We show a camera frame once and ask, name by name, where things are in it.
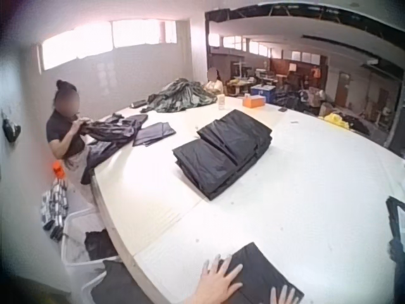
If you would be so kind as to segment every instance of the black t-shirt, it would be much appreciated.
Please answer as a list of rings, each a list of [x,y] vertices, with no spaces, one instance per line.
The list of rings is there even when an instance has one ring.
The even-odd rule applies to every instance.
[[[54,110],[51,117],[49,117],[46,122],[46,138],[48,142],[59,140],[62,141],[66,134],[69,132],[72,122],[76,120],[77,117],[68,118],[60,114],[58,111]],[[80,137],[79,133],[73,137],[68,151],[63,156],[63,159],[67,159],[77,153],[83,151],[85,143]]]

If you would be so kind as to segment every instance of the white plastic basket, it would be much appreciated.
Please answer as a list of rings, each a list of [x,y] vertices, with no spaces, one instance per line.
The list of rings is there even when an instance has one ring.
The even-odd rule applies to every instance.
[[[72,297],[75,303],[81,303],[81,289],[105,272],[103,261],[118,260],[119,256],[91,261],[84,246],[86,232],[105,229],[100,213],[95,208],[75,212],[67,216],[62,238],[62,262],[70,278]]]
[[[95,304],[93,301],[93,297],[91,295],[91,291],[94,287],[96,287],[98,284],[101,283],[101,281],[104,279],[104,277],[106,275],[107,275],[107,272],[103,272],[101,275],[96,277],[94,280],[91,280],[85,286],[83,286],[83,288],[82,288],[83,304]]]

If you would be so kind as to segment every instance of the hair bun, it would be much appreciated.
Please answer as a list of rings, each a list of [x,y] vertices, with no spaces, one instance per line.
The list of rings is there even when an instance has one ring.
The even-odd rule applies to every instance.
[[[56,82],[56,87],[58,88],[58,90],[60,90],[62,88],[63,83],[64,83],[64,81],[62,81],[60,79]]]

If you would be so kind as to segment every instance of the woman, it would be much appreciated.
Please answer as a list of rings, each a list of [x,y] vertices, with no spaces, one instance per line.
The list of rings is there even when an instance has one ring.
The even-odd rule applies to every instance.
[[[205,91],[214,95],[223,94],[223,84],[220,73],[216,68],[209,68],[207,72],[208,83],[204,86]]]
[[[89,147],[80,137],[80,126],[88,118],[79,118],[77,113],[80,98],[76,87],[66,81],[56,82],[54,111],[46,123],[46,137],[53,155],[63,160],[64,169],[69,181],[89,202],[94,204],[90,185],[80,183],[87,164]]]
[[[309,89],[309,77],[308,75],[304,76],[304,79],[301,81],[301,89],[308,90]]]

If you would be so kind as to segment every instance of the finger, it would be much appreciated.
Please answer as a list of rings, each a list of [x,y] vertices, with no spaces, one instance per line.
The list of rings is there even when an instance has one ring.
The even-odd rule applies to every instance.
[[[271,288],[270,304],[277,304],[277,293],[274,287]]]
[[[208,274],[208,264],[209,264],[209,260],[206,260],[204,262],[204,265],[202,266],[201,276],[206,276]]]
[[[232,282],[237,277],[237,275],[242,271],[242,269],[243,269],[242,264],[239,264],[238,266],[236,266],[233,269],[233,271],[231,271],[229,273],[229,275],[227,275],[227,279],[229,280],[229,282]]]
[[[285,304],[285,297],[287,296],[287,285],[283,286],[281,289],[280,298],[278,299],[278,304]]]
[[[214,261],[213,261],[213,264],[211,266],[211,270],[209,271],[209,274],[211,274],[211,275],[216,274],[216,272],[218,271],[218,263],[220,262],[220,258],[221,258],[221,255],[217,255],[214,258]]]
[[[294,294],[295,293],[296,293],[296,289],[292,288],[290,290],[289,297],[287,298],[287,301],[285,302],[285,304],[291,304],[292,303],[292,299],[294,299]]]
[[[225,261],[223,261],[222,266],[220,268],[220,271],[218,271],[218,272],[220,272],[221,274],[226,274],[227,270],[229,268],[229,264],[230,264],[231,259],[232,259],[232,255],[228,256],[225,259]]]
[[[243,286],[242,283],[235,283],[232,284],[227,291],[227,299],[232,296],[239,288],[241,288]]]

